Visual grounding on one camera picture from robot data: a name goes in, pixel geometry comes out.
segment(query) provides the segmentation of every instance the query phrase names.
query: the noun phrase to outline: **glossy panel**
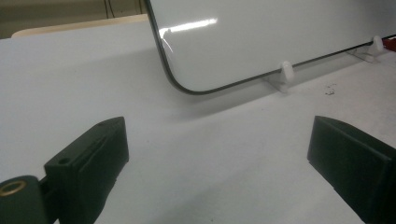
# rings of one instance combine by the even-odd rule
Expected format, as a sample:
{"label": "glossy panel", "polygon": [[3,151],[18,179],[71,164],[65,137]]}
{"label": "glossy panel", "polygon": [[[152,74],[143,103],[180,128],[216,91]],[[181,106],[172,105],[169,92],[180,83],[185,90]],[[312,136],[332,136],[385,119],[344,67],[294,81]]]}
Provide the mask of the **glossy panel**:
{"label": "glossy panel", "polygon": [[195,93],[396,34],[394,0],[149,0],[148,7],[169,75]]}

